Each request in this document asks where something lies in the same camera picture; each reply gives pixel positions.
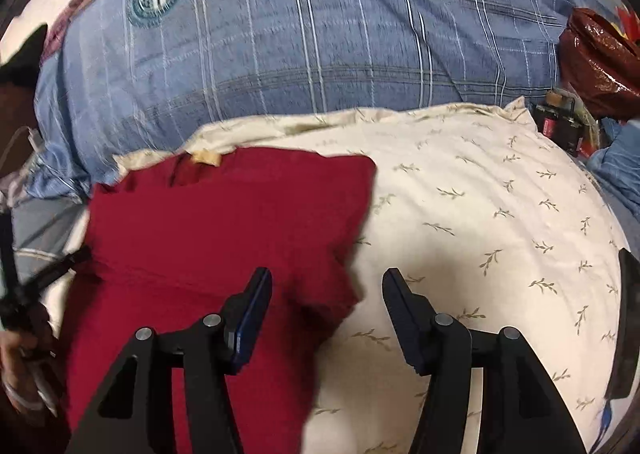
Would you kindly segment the person's left hand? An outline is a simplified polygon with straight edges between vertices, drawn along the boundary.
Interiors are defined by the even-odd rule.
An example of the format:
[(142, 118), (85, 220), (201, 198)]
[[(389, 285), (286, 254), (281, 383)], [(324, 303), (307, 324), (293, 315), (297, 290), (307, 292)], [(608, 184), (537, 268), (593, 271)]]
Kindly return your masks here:
[(40, 322), (34, 325), (34, 331), (1, 332), (1, 385), (13, 408), (23, 416), (58, 416), (56, 404), (38, 388), (35, 365), (26, 360), (29, 352), (51, 348), (51, 325)]

